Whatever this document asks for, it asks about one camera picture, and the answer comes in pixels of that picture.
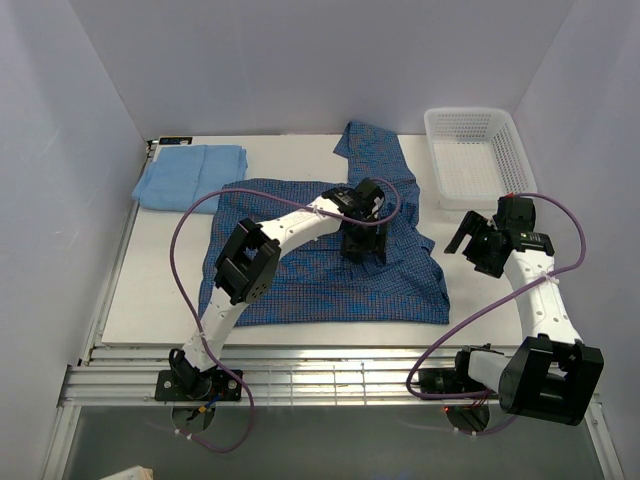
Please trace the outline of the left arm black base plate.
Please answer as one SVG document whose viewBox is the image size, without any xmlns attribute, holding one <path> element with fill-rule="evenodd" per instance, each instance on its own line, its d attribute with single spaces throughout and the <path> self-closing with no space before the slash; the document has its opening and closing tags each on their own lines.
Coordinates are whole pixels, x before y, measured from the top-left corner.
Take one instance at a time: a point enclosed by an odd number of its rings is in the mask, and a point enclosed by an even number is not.
<svg viewBox="0 0 640 480">
<path fill-rule="evenodd" d="M 228 373 L 211 369 L 205 372 L 193 388 L 187 388 L 170 370 L 163 370 L 158 374 L 154 400 L 160 402 L 203 402 L 214 398 L 223 402 L 239 401 L 242 387 Z"/>
</svg>

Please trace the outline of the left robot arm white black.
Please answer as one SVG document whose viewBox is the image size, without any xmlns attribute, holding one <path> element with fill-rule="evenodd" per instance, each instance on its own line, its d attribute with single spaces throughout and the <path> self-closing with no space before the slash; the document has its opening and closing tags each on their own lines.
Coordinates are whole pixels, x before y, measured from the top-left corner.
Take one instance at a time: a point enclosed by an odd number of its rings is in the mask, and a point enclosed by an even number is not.
<svg viewBox="0 0 640 480">
<path fill-rule="evenodd" d="M 212 391 L 212 359 L 244 310 L 271 287 L 279 261 L 296 248 L 340 232 L 340 255 L 361 263 L 366 254 L 385 261 L 386 222 L 379 219 L 385 196 L 374 180 L 334 187 L 310 204 L 262 223 L 246 218 L 233 229 L 214 263 L 209 305 L 196 315 L 197 332 L 169 354 L 173 384 L 189 399 Z"/>
</svg>

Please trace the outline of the white plastic perforated basket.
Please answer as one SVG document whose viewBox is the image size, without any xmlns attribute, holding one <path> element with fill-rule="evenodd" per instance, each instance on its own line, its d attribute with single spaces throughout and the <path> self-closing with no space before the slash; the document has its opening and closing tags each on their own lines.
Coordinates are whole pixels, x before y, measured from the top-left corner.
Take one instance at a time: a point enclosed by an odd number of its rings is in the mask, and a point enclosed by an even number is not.
<svg viewBox="0 0 640 480">
<path fill-rule="evenodd" d="M 511 115 L 485 107 L 432 108 L 424 126 L 438 192 L 446 210 L 491 210 L 510 193 L 537 185 Z"/>
</svg>

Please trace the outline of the wooden block at bottom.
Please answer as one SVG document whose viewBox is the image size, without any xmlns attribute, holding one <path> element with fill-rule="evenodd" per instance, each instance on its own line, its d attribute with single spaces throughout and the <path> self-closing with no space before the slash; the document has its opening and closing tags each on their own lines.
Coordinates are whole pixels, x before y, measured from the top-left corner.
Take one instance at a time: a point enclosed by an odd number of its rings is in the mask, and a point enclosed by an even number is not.
<svg viewBox="0 0 640 480">
<path fill-rule="evenodd" d="M 116 472 L 102 480 L 153 480 L 154 473 L 152 469 L 136 465 L 120 472 Z"/>
</svg>

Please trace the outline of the folded light blue shirt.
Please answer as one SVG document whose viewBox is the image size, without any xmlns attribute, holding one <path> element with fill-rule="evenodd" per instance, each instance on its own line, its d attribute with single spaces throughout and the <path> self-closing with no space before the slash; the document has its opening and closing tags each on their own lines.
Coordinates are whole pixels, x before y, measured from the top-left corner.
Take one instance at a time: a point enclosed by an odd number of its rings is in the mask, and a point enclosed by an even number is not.
<svg viewBox="0 0 640 480">
<path fill-rule="evenodd" d="M 132 198 L 147 210 L 184 212 L 202 196 L 242 181 L 247 152 L 238 145 L 167 146 L 149 163 Z"/>
</svg>

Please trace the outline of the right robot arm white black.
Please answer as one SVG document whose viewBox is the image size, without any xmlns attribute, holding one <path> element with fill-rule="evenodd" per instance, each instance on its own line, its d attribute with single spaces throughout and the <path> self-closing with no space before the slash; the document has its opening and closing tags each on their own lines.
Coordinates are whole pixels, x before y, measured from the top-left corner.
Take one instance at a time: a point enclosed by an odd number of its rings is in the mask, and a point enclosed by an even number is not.
<svg viewBox="0 0 640 480">
<path fill-rule="evenodd" d="M 579 424 L 604 368 L 601 351 L 584 344 L 565 309 L 548 235 L 535 230 L 532 199 L 499 198 L 485 218 L 464 216 L 445 251 L 462 252 L 476 271 L 507 277 L 517 304 L 523 341 L 511 358 L 490 346 L 463 348 L 451 382 L 464 397 L 487 388 L 508 414 L 565 425 Z"/>
</svg>

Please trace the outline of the blue checked long sleeve shirt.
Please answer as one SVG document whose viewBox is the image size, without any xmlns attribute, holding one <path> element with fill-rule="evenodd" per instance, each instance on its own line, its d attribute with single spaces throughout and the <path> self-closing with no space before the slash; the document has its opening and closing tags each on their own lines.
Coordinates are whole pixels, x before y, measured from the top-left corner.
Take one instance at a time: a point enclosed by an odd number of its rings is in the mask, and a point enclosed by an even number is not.
<svg viewBox="0 0 640 480">
<path fill-rule="evenodd" d="M 322 236 L 279 262 L 271 288 L 247 307 L 238 325 L 365 321 L 448 324 L 450 301 L 444 273 L 431 256 L 434 241 L 416 228 L 420 189 L 397 135 L 352 121 L 334 151 L 348 161 L 348 185 L 376 177 L 395 187 L 385 192 L 383 206 L 385 215 L 396 215 L 387 226 L 386 259 L 368 255 L 360 264 L 350 262 L 340 254 L 340 234 Z M 275 179 L 226 185 L 212 221 L 198 312 L 203 314 L 210 304 L 215 261 L 240 220 L 260 222 L 281 217 L 293 210 L 281 202 L 283 199 L 307 204 L 331 187 L 319 181 Z"/>
</svg>

